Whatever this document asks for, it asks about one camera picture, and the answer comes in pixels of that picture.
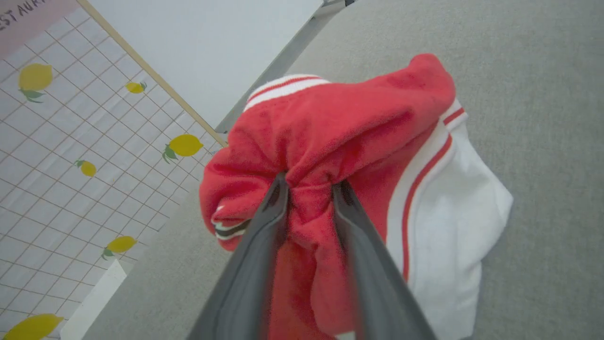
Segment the white board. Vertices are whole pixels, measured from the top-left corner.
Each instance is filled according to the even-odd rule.
[[[89,0],[215,128],[323,0]]]
[[[61,339],[82,340],[105,305],[132,270],[133,264],[114,260],[90,294],[61,329]]]

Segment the striped collar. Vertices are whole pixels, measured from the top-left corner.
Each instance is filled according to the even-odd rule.
[[[301,90],[329,83],[327,80],[311,74],[294,74],[281,77],[258,87],[250,95],[244,112],[259,103],[270,99],[288,96]]]

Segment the lemon-patterned poster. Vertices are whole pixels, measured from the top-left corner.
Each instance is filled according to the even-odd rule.
[[[56,339],[220,145],[80,8],[0,60],[0,107],[0,339]]]

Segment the yellow lemon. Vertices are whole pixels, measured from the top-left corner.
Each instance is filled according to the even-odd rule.
[[[166,163],[169,163],[168,159],[176,160],[176,155],[183,157],[193,156],[202,147],[203,144],[197,137],[192,134],[181,134],[177,138],[174,138],[169,145],[165,145],[162,157],[164,157]]]
[[[86,160],[76,160],[74,163],[75,166],[77,166],[78,168],[80,168],[80,171],[82,172],[82,174],[88,176],[88,177],[93,177],[94,174],[97,173],[97,167],[94,166],[94,164],[86,161]]]
[[[147,88],[147,83],[127,83],[126,89],[132,93],[142,93]]]
[[[115,240],[109,242],[101,257],[106,260],[105,256],[114,256],[114,253],[127,252],[132,246],[138,241],[131,236],[118,237]]]
[[[41,340],[57,328],[61,321],[63,318],[54,314],[34,315],[9,330],[4,340]]]
[[[27,65],[19,74],[19,91],[23,93],[28,101],[41,103],[34,99],[42,97],[44,93],[38,91],[44,90],[51,82],[53,82],[53,67],[51,65]]]

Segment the red towel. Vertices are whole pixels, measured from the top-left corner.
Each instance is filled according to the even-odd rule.
[[[229,146],[206,166],[199,198],[205,225],[234,250],[243,222],[287,171],[290,229],[277,255],[271,339],[332,339],[354,328],[331,185],[348,179],[385,239],[394,187],[454,100],[431,54],[362,83],[290,76],[252,94]]]

